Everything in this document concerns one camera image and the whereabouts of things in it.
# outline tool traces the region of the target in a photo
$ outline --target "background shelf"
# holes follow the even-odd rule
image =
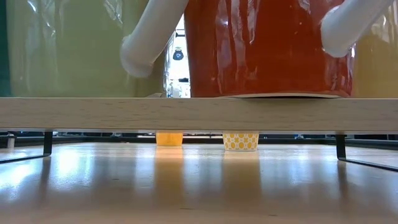
[[[0,98],[0,129],[396,133],[398,100]]]

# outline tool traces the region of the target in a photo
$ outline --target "paper cup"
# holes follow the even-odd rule
[[[156,145],[158,146],[182,146],[182,133],[156,133]]]
[[[224,147],[227,151],[256,151],[259,134],[256,133],[224,133]]]

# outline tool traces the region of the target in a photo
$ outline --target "wooden board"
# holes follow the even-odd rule
[[[0,98],[0,129],[396,133],[398,100]]]

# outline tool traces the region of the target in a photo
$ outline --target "black metal leg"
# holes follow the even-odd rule
[[[391,170],[391,171],[398,172],[398,168],[396,168],[396,167],[375,164],[373,162],[364,162],[364,161],[357,161],[354,159],[347,159],[347,157],[346,157],[346,139],[345,139],[344,134],[336,135],[336,150],[337,150],[337,158],[340,161],[350,162],[353,164],[359,164],[359,165],[364,165],[364,166],[375,167],[375,168],[379,168],[379,169]]]
[[[50,156],[52,153],[52,131],[44,133],[44,146],[43,146],[43,154],[40,156],[27,156],[27,157],[22,157],[22,158],[16,158],[16,159],[3,159],[0,160],[0,164],[5,164],[9,162],[18,162],[18,161],[24,161],[28,159],[38,159],[38,158],[43,158]]]

